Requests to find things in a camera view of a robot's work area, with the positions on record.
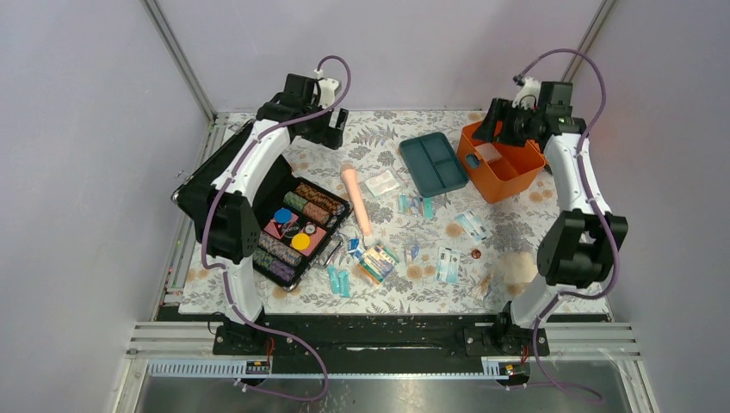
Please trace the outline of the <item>clear gauze packet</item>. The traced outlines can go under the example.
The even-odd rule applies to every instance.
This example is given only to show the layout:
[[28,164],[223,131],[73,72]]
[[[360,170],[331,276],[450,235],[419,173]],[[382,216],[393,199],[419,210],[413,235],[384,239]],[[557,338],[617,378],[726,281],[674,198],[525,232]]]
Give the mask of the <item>clear gauze packet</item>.
[[385,170],[377,176],[369,177],[364,184],[374,197],[380,197],[400,187],[399,179],[391,170]]

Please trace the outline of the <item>blue white medicine packet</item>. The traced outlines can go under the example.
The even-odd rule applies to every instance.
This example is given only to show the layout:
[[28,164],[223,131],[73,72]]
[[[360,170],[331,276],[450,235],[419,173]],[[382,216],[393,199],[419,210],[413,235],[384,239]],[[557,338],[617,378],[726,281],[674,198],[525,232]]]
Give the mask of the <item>blue white medicine packet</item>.
[[458,214],[455,221],[474,243],[482,243],[492,234],[486,222],[472,210]]

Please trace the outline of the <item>colourful plaster box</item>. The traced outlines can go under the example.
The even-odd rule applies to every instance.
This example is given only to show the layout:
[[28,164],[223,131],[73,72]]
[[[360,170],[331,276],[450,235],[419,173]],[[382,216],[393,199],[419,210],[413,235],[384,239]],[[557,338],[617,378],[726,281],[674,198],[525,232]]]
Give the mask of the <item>colourful plaster box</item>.
[[378,241],[365,250],[358,267],[376,285],[380,285],[399,265],[399,258],[382,242]]

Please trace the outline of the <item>cotton swab bundle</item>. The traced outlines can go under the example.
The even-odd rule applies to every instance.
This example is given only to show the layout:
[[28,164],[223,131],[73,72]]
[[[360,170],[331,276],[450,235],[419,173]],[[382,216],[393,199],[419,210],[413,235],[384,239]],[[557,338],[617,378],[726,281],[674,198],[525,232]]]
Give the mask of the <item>cotton swab bundle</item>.
[[492,288],[491,288],[492,278],[493,278],[492,273],[485,275],[470,290],[469,296],[474,299],[477,299],[477,300],[483,300],[485,297],[487,297],[490,294],[490,291],[492,290]]

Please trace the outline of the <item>white gauze pad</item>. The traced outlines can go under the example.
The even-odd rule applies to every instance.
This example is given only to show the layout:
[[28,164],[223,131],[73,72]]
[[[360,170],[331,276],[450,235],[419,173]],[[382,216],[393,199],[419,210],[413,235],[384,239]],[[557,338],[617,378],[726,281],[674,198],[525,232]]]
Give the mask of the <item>white gauze pad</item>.
[[483,143],[481,145],[475,146],[474,149],[479,154],[484,163],[497,162],[502,158],[502,154],[492,143]]

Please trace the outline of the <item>cream cotton ball clump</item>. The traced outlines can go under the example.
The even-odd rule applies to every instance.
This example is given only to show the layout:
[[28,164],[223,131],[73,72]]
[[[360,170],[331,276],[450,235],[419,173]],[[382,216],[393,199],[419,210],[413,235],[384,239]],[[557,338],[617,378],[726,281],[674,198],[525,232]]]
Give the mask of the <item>cream cotton ball clump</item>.
[[535,258],[527,251],[505,253],[500,257],[500,265],[508,285],[530,283],[538,275]]

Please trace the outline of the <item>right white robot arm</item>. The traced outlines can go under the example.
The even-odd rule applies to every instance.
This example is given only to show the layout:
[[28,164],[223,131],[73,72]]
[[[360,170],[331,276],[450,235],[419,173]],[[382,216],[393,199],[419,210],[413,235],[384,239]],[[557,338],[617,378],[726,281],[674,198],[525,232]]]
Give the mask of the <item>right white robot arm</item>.
[[586,288],[613,280],[628,234],[626,218],[614,214],[595,177],[589,150],[592,124],[572,113],[572,84],[518,75],[513,99],[492,100],[475,136],[491,144],[538,145],[551,169],[560,213],[542,239],[538,275],[500,313],[493,332],[498,350],[515,354],[563,298],[599,299]]

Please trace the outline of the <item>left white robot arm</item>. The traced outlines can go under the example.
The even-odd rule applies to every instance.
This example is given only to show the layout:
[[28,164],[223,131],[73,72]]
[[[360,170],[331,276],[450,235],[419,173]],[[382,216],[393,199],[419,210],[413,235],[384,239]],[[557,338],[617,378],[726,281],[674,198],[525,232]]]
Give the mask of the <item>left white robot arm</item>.
[[284,90],[197,170],[203,182],[194,185],[193,200],[181,204],[194,220],[202,267],[221,275],[224,313],[240,323],[233,340],[248,354],[262,350],[268,334],[254,322],[263,309],[252,261],[261,232],[255,199],[265,199],[267,190],[280,183],[270,170],[282,166],[281,155],[295,137],[332,149],[342,144],[347,112],[341,111],[334,127],[330,117],[351,81],[341,83],[321,70],[315,74],[288,74]]

